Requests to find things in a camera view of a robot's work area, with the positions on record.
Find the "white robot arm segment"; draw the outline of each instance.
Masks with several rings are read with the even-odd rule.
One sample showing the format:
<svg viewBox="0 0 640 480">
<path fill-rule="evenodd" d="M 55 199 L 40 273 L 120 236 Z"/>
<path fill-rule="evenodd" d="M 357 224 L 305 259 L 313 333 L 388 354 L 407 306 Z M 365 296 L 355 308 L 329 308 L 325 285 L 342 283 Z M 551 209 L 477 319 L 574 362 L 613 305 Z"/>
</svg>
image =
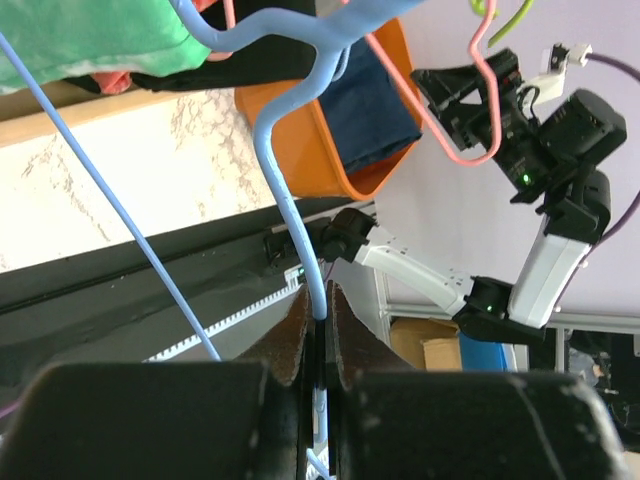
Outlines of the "white robot arm segment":
<svg viewBox="0 0 640 480">
<path fill-rule="evenodd" d="M 412 252 L 384 228 L 374 226 L 367 235 L 368 244 L 358 250 L 355 261 L 375 268 L 423 293 L 449 315 L 465 306 L 473 280 L 452 268 Z"/>
<path fill-rule="evenodd" d="M 556 235 L 545 235 L 542 223 L 529 256 L 509 298 L 509 319 L 542 328 L 558 298 L 591 245 Z"/>
<path fill-rule="evenodd" d="M 588 62 L 586 56 L 592 51 L 591 45 L 588 44 L 575 45 L 569 50 L 561 45 L 554 45 L 554 47 L 548 51 L 549 58 L 547 60 L 546 71 L 526 81 L 518 89 L 519 92 L 529 90 L 531 87 L 535 87 L 538 90 L 536 97 L 527 95 L 523 99 L 523 108 L 530 108 L 533 98 L 536 99 L 536 104 L 560 98 L 564 93 L 567 67 L 569 65 L 584 67 Z"/>
</svg>

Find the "green cloth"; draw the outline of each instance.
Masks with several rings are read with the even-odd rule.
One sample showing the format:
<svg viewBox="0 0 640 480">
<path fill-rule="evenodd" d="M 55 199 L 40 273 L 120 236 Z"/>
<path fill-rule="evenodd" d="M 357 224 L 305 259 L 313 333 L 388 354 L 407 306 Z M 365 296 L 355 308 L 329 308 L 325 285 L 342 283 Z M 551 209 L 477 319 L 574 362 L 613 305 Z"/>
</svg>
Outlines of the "green cloth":
<svg viewBox="0 0 640 480">
<path fill-rule="evenodd" d="M 163 77 L 211 53 L 169 0 L 0 0 L 0 32 L 38 83 L 119 70 Z M 0 51 L 0 94 L 24 87 Z"/>
</svg>

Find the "light blue wire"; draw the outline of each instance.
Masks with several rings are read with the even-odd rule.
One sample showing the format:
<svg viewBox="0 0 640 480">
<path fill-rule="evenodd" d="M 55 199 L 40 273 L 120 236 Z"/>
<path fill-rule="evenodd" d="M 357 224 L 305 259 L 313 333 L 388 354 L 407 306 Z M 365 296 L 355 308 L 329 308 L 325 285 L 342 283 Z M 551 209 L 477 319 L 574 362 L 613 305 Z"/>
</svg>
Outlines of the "light blue wire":
<svg viewBox="0 0 640 480">
<path fill-rule="evenodd" d="M 309 235 L 274 157 L 271 133 L 278 120 L 326 90 L 347 47 L 423 0 L 351 0 L 322 18 L 281 8 L 265 8 L 224 31 L 207 24 L 191 0 L 169 1 L 189 33 L 213 51 L 235 52 L 265 35 L 292 38 L 316 48 L 316 60 L 309 76 L 260 112 L 254 125 L 253 142 L 262 173 L 305 269 L 313 318 L 323 321 L 328 309 L 322 274 Z"/>
<path fill-rule="evenodd" d="M 315 444 L 324 443 L 329 438 L 329 415 L 327 412 L 327 391 L 316 388 L 314 390 L 313 408 L 318 416 L 318 433 L 313 436 Z"/>
<path fill-rule="evenodd" d="M 318 474 L 324 480 L 331 480 L 331 474 L 329 473 L 329 469 L 324 466 L 324 463 L 320 461 L 320 459 L 315 454 L 315 452 L 310 448 L 307 448 L 307 460 L 309 460 L 309 463 L 313 465 L 313 468 L 316 469 Z"/>
<path fill-rule="evenodd" d="M 349 65 L 349 55 L 351 55 L 351 45 L 345 48 L 340 53 L 340 61 L 338 62 L 338 70 L 333 74 L 332 82 L 337 82 L 342 78 L 344 72 L 347 71 L 347 66 Z"/>
<path fill-rule="evenodd" d="M 204 348 L 207 350 L 209 356 L 213 360 L 219 361 L 220 355 L 205 333 L 204 328 L 202 327 L 202 325 L 200 325 L 200 322 L 198 322 L 198 319 L 193 313 L 193 310 L 191 310 L 191 307 L 182 296 L 182 293 L 180 293 L 180 289 L 178 289 L 177 285 L 174 283 L 173 279 L 164 268 L 164 265 L 162 265 L 162 262 L 151 248 L 151 245 L 149 245 L 147 239 L 144 238 L 144 235 L 142 235 L 133 219 L 129 216 L 113 191 L 109 188 L 109 185 L 107 185 L 107 183 L 104 181 L 96 167 L 93 165 L 87 154 L 84 152 L 78 141 L 69 130 L 69 127 L 67 127 L 67 124 L 64 122 L 64 120 L 62 120 L 60 114 L 58 114 L 55 107 L 51 104 L 45 93 L 42 91 L 42 88 L 40 88 L 38 83 L 35 81 L 25 64 L 22 63 L 22 60 L 20 60 L 20 57 L 15 52 L 11 44 L 9 44 L 9 41 L 5 38 L 2 32 L 0 32 L 0 48 L 2 48 L 9 61 L 13 64 L 20 76 L 24 79 L 28 87 L 31 89 L 34 97 L 36 97 L 36 100 L 38 100 L 38 103 L 42 105 L 43 110 L 46 112 L 49 118 L 51 118 L 51 121 L 58 128 L 58 130 L 62 134 L 62 137 L 69 144 L 71 150 L 73 150 L 73 153 L 76 154 L 89 175 L 91 175 L 93 181 L 96 183 L 96 185 L 98 185 L 100 190 L 102 190 L 104 196 L 107 197 L 107 200 L 109 200 L 109 203 L 111 203 L 113 209 L 118 213 L 124 224 L 127 226 L 129 231 L 133 235 L 133 238 L 135 238 L 136 242 L 138 242 L 138 245 L 140 245 L 140 248 L 149 259 L 149 262 L 151 262 L 153 268 L 156 270 L 156 272 L 158 272 L 158 276 L 162 279 L 162 282 L 165 284 L 169 292 L 171 292 L 171 295 L 184 313 L 184 316 L 187 317 L 187 320 L 189 320 L 189 323 L 202 341 L 202 345 L 204 345 Z"/>
</svg>

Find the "orange basket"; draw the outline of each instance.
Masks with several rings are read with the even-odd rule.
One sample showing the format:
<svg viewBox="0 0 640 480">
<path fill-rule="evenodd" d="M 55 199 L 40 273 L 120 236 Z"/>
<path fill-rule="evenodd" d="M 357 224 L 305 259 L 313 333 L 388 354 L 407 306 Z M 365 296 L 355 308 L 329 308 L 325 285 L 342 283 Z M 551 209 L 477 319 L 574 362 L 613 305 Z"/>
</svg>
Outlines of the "orange basket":
<svg viewBox="0 0 640 480">
<path fill-rule="evenodd" d="M 400 22 L 391 20 L 374 35 L 405 81 L 413 85 L 409 78 L 413 65 Z M 285 81 L 237 88 L 236 107 L 253 127 L 260 110 L 297 83 Z M 418 97 L 418 89 L 412 89 Z M 422 125 L 420 115 L 406 99 L 403 101 L 416 123 Z M 357 201 L 372 199 L 415 146 L 414 143 L 386 160 L 347 175 L 317 99 L 280 120 L 273 130 L 272 141 L 278 165 L 293 195 L 351 197 Z"/>
</svg>

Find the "white connector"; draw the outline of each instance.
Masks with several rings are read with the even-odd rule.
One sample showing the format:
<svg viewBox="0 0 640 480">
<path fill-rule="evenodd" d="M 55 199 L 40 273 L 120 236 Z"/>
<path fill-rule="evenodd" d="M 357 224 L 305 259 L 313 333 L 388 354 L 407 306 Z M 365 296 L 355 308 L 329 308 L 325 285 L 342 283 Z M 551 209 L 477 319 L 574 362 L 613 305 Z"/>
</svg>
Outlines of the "white connector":
<svg viewBox="0 0 640 480">
<path fill-rule="evenodd" d="M 546 73 L 542 73 L 528 80 L 522 84 L 518 90 L 524 91 L 530 87 L 535 87 L 538 90 L 536 104 L 545 103 L 561 97 L 564 93 L 567 67 L 569 65 L 584 67 L 588 62 L 587 54 L 591 52 L 593 52 L 591 45 L 586 43 L 575 45 L 569 50 L 560 44 L 554 45 L 553 49 L 545 52 L 543 56 L 543 61 L 548 62 Z M 533 98 L 533 95 L 527 95 L 526 98 L 523 99 L 522 108 L 529 108 Z"/>
<path fill-rule="evenodd" d="M 569 56 L 567 57 L 568 61 L 572 65 L 580 65 L 584 67 L 587 62 L 587 55 L 589 53 L 593 53 L 593 48 L 588 43 L 581 43 L 579 45 L 574 45 L 569 50 Z"/>
</svg>

